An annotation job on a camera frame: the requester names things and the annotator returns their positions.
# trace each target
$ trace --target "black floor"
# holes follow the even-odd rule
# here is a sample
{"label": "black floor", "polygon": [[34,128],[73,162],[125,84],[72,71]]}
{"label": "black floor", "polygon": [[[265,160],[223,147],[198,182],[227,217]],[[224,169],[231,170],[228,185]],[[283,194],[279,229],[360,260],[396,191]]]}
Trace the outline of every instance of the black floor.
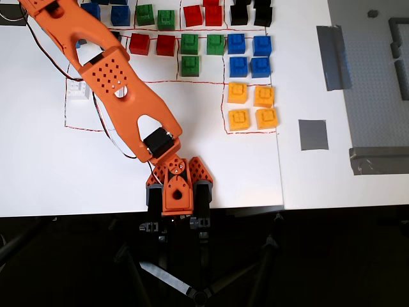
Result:
{"label": "black floor", "polygon": [[[281,250],[270,273],[264,306],[406,306],[409,289],[409,209],[299,210],[283,212],[276,235]],[[217,279],[257,253],[273,231],[275,214],[234,219],[212,211],[210,253]],[[115,231],[109,230],[116,219]],[[135,258],[151,260],[155,247],[138,231],[144,214],[65,216],[10,260],[0,272],[2,306],[142,306],[123,265],[113,258],[123,242]],[[0,219],[10,240],[33,218]],[[178,221],[170,269],[199,285],[196,233]],[[206,306],[246,306],[257,270],[210,298]],[[142,278],[155,306],[194,306],[175,290],[159,295],[158,282]]]}

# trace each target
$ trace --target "orange robotic arm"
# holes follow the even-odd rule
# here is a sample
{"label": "orange robotic arm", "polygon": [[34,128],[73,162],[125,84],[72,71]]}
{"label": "orange robotic arm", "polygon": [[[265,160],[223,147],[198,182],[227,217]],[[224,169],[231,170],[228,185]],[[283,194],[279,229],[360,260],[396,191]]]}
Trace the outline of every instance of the orange robotic arm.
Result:
{"label": "orange robotic arm", "polygon": [[[100,21],[80,8],[76,0],[20,2],[104,103],[116,132],[141,162],[161,164],[179,150],[182,129],[178,122],[164,101],[136,76],[128,63],[129,54]],[[75,49],[80,39],[101,46],[105,52],[82,66]],[[118,98],[114,93],[124,86],[127,94]],[[142,115],[156,119],[164,128],[164,133],[150,139],[155,149],[141,140],[137,121]]]}
{"label": "orange robotic arm", "polygon": [[[129,54],[114,35],[96,18],[79,7],[76,0],[19,0],[28,14],[51,37],[61,52],[104,103],[116,132],[141,162],[150,161],[156,168],[149,177],[148,192],[162,191],[162,215],[194,213],[193,199],[197,185],[207,185],[211,199],[213,179],[198,157],[188,160],[176,155],[182,129],[165,105],[129,65]],[[79,63],[75,43],[85,39],[104,52]],[[118,98],[115,92],[127,87]],[[137,121],[148,115],[162,127],[141,140]]]}

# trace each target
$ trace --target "green block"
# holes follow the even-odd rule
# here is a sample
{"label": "green block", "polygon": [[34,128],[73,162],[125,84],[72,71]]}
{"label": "green block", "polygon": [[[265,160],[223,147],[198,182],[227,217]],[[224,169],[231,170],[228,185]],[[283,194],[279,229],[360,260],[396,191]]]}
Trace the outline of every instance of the green block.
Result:
{"label": "green block", "polygon": [[158,11],[159,31],[174,31],[174,11]]}
{"label": "green block", "polygon": [[224,36],[209,34],[207,36],[207,54],[222,56],[224,54]]}
{"label": "green block", "polygon": [[135,13],[138,26],[149,26],[150,24],[155,24],[152,4],[137,5]]}
{"label": "green block", "polygon": [[197,55],[199,52],[199,35],[197,34],[182,34],[180,54]]}
{"label": "green block", "polygon": [[199,77],[199,57],[182,56],[181,57],[181,76]]}

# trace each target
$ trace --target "toy block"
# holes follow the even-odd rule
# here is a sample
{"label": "toy block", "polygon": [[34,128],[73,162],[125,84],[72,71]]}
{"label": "toy block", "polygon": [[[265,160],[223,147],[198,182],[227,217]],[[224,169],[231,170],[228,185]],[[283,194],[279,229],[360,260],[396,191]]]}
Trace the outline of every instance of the toy block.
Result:
{"label": "toy block", "polygon": [[109,0],[91,0],[92,3],[97,3],[99,5],[108,5]]}
{"label": "toy block", "polygon": [[206,8],[206,26],[220,27],[223,23],[222,6],[208,6]]}
{"label": "toy block", "polygon": [[247,130],[250,128],[249,110],[229,111],[230,131]]}
{"label": "toy block", "polygon": [[137,5],[135,14],[138,26],[149,26],[151,24],[155,24],[152,4]]}
{"label": "toy block", "polygon": [[149,53],[149,35],[132,33],[129,43],[129,51],[132,54],[147,56]]}
{"label": "toy block", "polygon": [[117,31],[111,31],[111,33],[115,36],[115,38],[118,40],[119,43],[122,42],[121,33],[117,32]]}
{"label": "toy block", "polygon": [[128,5],[128,0],[109,0],[111,4]]}
{"label": "toy block", "polygon": [[101,9],[98,3],[82,3],[81,8],[86,10],[99,21],[101,21]]}
{"label": "toy block", "polygon": [[253,38],[254,56],[270,56],[272,52],[271,37],[255,36]]}
{"label": "toy block", "polygon": [[268,8],[271,0],[254,0],[253,8]]}
{"label": "toy block", "polygon": [[275,109],[258,109],[256,111],[256,121],[259,130],[276,128],[279,124]]}
{"label": "toy block", "polygon": [[130,26],[129,6],[113,6],[111,9],[111,22],[114,27]]}
{"label": "toy block", "polygon": [[197,55],[199,52],[199,35],[182,34],[180,44],[180,54]]}
{"label": "toy block", "polygon": [[229,83],[229,98],[230,104],[245,104],[247,100],[247,84]]}
{"label": "toy block", "polygon": [[264,86],[256,86],[254,91],[255,107],[272,107],[274,105],[274,89]]}
{"label": "toy block", "polygon": [[81,45],[85,45],[86,43],[87,43],[86,40],[83,40],[83,39],[78,40],[78,42],[75,43],[75,48],[79,49],[81,48]]}
{"label": "toy block", "polygon": [[273,20],[273,8],[261,7],[256,8],[256,18],[254,19],[255,26],[269,27]]}
{"label": "toy block", "polygon": [[248,73],[247,58],[230,58],[230,78],[247,77]]}
{"label": "toy block", "polygon": [[203,0],[203,6],[218,6],[219,0]]}
{"label": "toy block", "polygon": [[158,11],[158,30],[174,31],[174,11]]}
{"label": "toy block", "polygon": [[250,62],[252,78],[270,77],[271,68],[269,58],[252,58]]}
{"label": "toy block", "polygon": [[171,35],[158,35],[156,53],[158,56],[174,56],[176,38]]}
{"label": "toy block", "polygon": [[181,57],[181,76],[199,77],[199,57],[182,56]]}
{"label": "toy block", "polygon": [[207,36],[207,55],[222,56],[224,54],[224,36],[209,34]]}
{"label": "toy block", "polygon": [[187,27],[200,26],[203,24],[202,11],[200,5],[185,6],[185,20]]}
{"label": "toy block", "polygon": [[229,54],[245,53],[244,34],[228,34],[228,52]]}
{"label": "toy block", "polygon": [[233,0],[234,5],[249,5],[251,0]]}
{"label": "toy block", "polygon": [[249,22],[249,14],[246,5],[230,6],[230,19],[232,26],[246,26]]}

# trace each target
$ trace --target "yellow block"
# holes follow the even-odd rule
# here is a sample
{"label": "yellow block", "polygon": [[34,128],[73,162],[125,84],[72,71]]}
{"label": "yellow block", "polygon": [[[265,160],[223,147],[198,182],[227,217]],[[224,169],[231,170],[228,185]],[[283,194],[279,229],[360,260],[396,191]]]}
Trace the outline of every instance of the yellow block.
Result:
{"label": "yellow block", "polygon": [[254,91],[255,107],[272,107],[274,104],[274,89],[264,86],[256,86]]}
{"label": "yellow block", "polygon": [[247,100],[247,84],[229,83],[229,99],[231,104],[244,104]]}
{"label": "yellow block", "polygon": [[256,111],[256,119],[259,130],[276,128],[279,124],[275,109],[258,109]]}
{"label": "yellow block", "polygon": [[229,111],[230,131],[247,130],[250,127],[249,110]]}

